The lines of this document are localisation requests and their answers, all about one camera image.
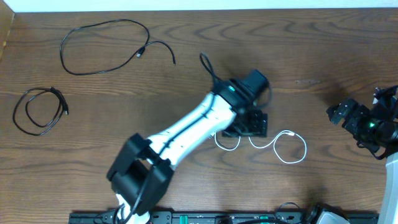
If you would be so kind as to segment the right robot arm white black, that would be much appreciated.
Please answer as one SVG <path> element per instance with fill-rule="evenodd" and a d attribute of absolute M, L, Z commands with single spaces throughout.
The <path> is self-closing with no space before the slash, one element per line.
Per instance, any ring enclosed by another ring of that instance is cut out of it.
<path fill-rule="evenodd" d="M 397 223 L 397 86 L 376 88 L 369 109 L 353 98 L 328 107 L 328 119 L 349 132 L 358 148 L 386 160 L 386 187 L 379 223 Z"/>

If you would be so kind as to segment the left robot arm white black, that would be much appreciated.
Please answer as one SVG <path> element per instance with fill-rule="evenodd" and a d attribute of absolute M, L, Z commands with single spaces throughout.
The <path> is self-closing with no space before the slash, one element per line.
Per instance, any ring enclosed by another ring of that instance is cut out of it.
<path fill-rule="evenodd" d="M 268 87 L 258 70 L 243 79 L 217 80 L 204 100 L 171 127 L 147 138 L 138 133 L 128 138 L 106 174 L 119 202 L 114 222 L 147 223 L 180 162 L 228 128 Z"/>

